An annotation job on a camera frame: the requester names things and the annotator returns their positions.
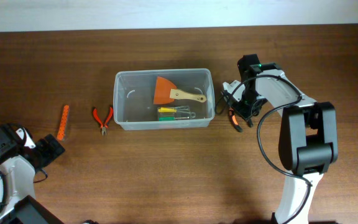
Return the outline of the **orange drill bit holder strip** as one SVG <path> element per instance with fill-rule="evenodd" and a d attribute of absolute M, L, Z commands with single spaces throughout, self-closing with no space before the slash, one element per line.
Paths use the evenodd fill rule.
<path fill-rule="evenodd" d="M 57 133 L 57 139 L 59 141 L 62 141 L 65 138 L 65 133 L 66 133 L 66 129 L 67 129 L 67 126 L 68 126 L 69 112 L 70 112 L 70 106 L 65 105 L 63 107 L 62 117 L 61 117 L 61 120 L 60 120 L 59 129 L 58 129 L 58 133 Z"/>

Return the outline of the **orange-black needle nose pliers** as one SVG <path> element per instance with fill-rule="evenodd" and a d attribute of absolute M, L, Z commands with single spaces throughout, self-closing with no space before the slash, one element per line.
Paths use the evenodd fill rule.
<path fill-rule="evenodd" d="M 228 117 L 229 117 L 229 120 L 233 126 L 233 128 L 239 132 L 239 133 L 242 133 L 243 132 L 243 129 L 240 127 L 239 123 L 237 122 L 237 119 L 236 119 L 236 116 L 235 116 L 235 112 L 232 108 L 229 108 L 228 110 Z"/>

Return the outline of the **orange scraper with wooden handle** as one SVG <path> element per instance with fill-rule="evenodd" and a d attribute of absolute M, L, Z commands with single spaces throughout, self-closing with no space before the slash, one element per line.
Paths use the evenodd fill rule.
<path fill-rule="evenodd" d="M 163 77 L 157 77 L 153 103 L 155 105 L 166 105 L 173 103 L 175 100 L 193 100 L 204 103 L 207 98 L 205 95 L 188 93 L 180 90 L 170 80 Z"/>

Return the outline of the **clear case of screwdrivers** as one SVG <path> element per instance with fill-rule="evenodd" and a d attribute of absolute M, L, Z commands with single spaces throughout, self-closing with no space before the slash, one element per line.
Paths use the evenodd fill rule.
<path fill-rule="evenodd" d="M 159 121 L 176 121 L 194 119 L 196 113 L 189 106 L 159 107 L 157 109 Z"/>

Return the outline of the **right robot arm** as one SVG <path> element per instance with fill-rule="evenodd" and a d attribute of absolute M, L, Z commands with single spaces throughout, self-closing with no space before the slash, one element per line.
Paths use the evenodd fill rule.
<path fill-rule="evenodd" d="M 257 100 L 273 107 L 256 128 L 262 156 L 285 176 L 281 201 L 271 222 L 308 223 L 315 190 L 338 158 L 336 110 L 330 102 L 319 103 L 305 95 L 276 63 L 260 63 L 256 54 L 244 55 L 237 67 L 241 83 L 231 95 L 240 93 L 240 102 L 250 108 Z M 264 121 L 275 112 L 281 116 L 278 154 L 282 168 L 268 158 L 260 137 Z"/>

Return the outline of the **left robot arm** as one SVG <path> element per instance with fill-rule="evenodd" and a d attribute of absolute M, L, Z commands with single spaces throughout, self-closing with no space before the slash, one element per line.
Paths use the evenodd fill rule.
<path fill-rule="evenodd" d="M 51 134 L 32 140 L 20 124 L 0 125 L 0 223 L 61 223 L 35 199 L 37 173 L 65 152 Z"/>

